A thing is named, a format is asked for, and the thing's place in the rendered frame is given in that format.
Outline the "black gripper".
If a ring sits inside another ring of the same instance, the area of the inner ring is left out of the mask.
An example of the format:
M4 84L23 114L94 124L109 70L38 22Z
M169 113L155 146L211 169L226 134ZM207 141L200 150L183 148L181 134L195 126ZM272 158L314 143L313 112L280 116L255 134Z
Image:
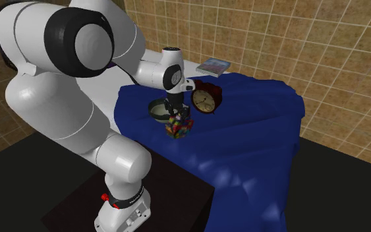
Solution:
M167 93L167 99L164 99L164 107L169 112L171 117L175 116L174 109L179 111L179 116L186 119L190 115L189 106L183 106L184 94L182 92L177 94Z

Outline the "multicoloured puzzle cube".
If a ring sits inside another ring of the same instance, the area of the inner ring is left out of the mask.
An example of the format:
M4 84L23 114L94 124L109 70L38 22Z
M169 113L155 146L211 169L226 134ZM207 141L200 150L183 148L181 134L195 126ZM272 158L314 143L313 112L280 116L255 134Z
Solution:
M179 116L170 117L165 124L165 131L168 136L174 139L184 138L192 129L194 120L190 117L182 120Z

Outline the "dark bowl with pale inside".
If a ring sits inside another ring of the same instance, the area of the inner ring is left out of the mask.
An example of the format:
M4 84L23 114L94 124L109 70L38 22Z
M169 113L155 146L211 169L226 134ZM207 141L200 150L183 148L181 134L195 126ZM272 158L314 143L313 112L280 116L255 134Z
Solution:
M159 123L168 123L171 116L170 112L165 108L164 98L151 101L148 104L148 113Z

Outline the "dark red alarm clock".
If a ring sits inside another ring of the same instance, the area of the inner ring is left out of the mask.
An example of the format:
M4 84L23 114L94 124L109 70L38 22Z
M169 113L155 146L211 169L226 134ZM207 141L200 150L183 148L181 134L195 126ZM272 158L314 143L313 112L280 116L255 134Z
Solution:
M203 114L214 114L223 100L222 88L201 80L194 80L194 83L195 89L190 96L192 105Z

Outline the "grey book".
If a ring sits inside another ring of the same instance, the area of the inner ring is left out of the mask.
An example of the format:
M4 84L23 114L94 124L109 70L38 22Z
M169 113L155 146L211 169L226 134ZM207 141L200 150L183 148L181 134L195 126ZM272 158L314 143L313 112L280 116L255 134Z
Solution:
M204 61L203 63L196 67L196 72L211 75L214 77L219 77L230 66L231 66L230 62L215 58L209 58L208 60Z

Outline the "bed with blue blanket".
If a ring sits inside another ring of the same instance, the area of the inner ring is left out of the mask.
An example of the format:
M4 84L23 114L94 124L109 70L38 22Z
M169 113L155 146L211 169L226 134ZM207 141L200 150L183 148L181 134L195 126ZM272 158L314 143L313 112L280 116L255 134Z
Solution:
M180 139L148 113L163 90L133 84L118 67L78 85L116 131L214 187L205 232L287 232L284 211L303 99L279 80L229 73L202 81L222 89L222 103L212 114L192 110L193 127Z

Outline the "dark robot stand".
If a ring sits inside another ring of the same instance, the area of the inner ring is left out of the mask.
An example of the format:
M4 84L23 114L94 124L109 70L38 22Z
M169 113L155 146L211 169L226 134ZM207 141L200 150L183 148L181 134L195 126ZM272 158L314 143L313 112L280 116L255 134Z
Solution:
M214 187L163 156L151 152L152 166L143 179L150 193L150 213L141 208L129 221L144 223L127 232L204 232L214 196ZM99 169L72 194L41 218L50 232L96 232L94 223L105 203L105 173Z

